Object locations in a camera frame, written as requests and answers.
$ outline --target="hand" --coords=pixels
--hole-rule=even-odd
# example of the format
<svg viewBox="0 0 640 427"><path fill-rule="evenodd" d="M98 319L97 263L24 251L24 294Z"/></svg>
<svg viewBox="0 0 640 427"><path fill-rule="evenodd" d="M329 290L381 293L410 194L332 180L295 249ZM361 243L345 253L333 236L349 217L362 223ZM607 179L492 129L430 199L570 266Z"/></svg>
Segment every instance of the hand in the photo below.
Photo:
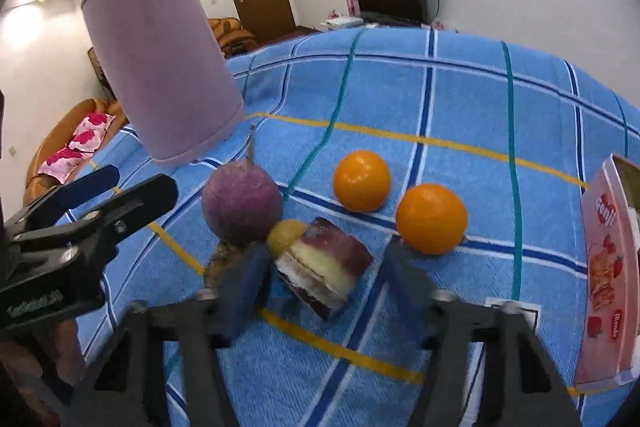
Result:
<svg viewBox="0 0 640 427"><path fill-rule="evenodd" d="M40 346L56 364L61 380L69 384L79 381L86 371L86 363L78 342L78 325L65 321L38 338ZM24 375L39 378L42 368L26 348L14 341L0 342L0 362L17 387L25 402L36 412L44 426L60 425L58 416L51 412L32 387L25 385Z"/></svg>

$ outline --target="plaid towel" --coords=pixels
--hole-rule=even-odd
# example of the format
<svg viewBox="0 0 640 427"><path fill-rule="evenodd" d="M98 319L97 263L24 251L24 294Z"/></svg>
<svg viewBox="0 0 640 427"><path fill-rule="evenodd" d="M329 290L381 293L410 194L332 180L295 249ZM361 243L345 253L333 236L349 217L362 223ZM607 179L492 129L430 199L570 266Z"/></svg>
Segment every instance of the plaid towel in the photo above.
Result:
<svg viewBox="0 0 640 427"><path fill-rule="evenodd" d="M218 240L202 217L200 190L219 165L244 154L254 123L256 161L283 190L289 187L285 217L324 216L362 241L375 261L329 322L287 296L274 278L266 310L220 353L241 425L406 425L427 358L403 330L378 269L396 233L402 194L422 182L452 188L469 213L466 241L447 256L425 259L424 269L436 285L469 302L521 301L572 385L586 302L580 195L612 152L640 164L637 109L559 58L430 30L319 34L233 58L228 66L248 118L206 157L161 169L131 127L95 155L94 167L120 170L120 188L164 172L177 182L180 199L124 241L107 267L107 305L79 319L88 359L133 299L162 305L202 286L202 266ZM332 193L336 164L357 149L382 156L393 176L391 195L372 214L346 211ZM166 389L172 421L182 426L175 351L166 346ZM469 365L463 425L477 412L479 346L470 350ZM588 427L603 426L629 390L585 397L570 389Z"/></svg>

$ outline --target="yellow fruit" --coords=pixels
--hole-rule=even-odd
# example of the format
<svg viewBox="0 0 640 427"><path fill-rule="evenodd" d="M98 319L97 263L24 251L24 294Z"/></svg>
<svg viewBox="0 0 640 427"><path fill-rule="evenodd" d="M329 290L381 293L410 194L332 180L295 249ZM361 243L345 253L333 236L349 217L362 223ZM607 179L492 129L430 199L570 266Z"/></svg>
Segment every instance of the yellow fruit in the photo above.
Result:
<svg viewBox="0 0 640 427"><path fill-rule="evenodd" d="M422 253L440 255L460 244L466 229L462 200L441 185L410 188L396 210L396 228L402 239Z"/></svg>
<svg viewBox="0 0 640 427"><path fill-rule="evenodd" d="M371 151L345 156L334 172L334 193L351 212L373 212L391 190L391 173L385 161Z"/></svg>
<svg viewBox="0 0 640 427"><path fill-rule="evenodd" d="M276 223L267 237L267 248L271 256L277 259L305 233L306 223L297 219L285 219Z"/></svg>

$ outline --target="snack box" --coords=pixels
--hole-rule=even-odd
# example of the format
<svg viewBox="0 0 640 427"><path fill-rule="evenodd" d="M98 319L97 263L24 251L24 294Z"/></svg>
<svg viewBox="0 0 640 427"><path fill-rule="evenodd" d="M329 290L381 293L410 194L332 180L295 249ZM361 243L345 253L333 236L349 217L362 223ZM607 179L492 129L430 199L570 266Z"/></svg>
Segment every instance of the snack box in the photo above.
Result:
<svg viewBox="0 0 640 427"><path fill-rule="evenodd" d="M611 155L581 206L588 289L575 387L586 392L640 376L640 168Z"/></svg>

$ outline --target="brown fuzzy object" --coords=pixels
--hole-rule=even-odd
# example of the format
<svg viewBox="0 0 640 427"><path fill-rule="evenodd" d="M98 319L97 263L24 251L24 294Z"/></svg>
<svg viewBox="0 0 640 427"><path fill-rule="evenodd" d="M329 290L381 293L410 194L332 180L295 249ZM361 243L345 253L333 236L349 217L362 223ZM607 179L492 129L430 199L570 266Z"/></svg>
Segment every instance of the brown fuzzy object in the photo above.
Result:
<svg viewBox="0 0 640 427"><path fill-rule="evenodd" d="M204 270L204 285L217 293L225 271L240 261L246 251L247 247L236 247L220 241Z"/></svg>

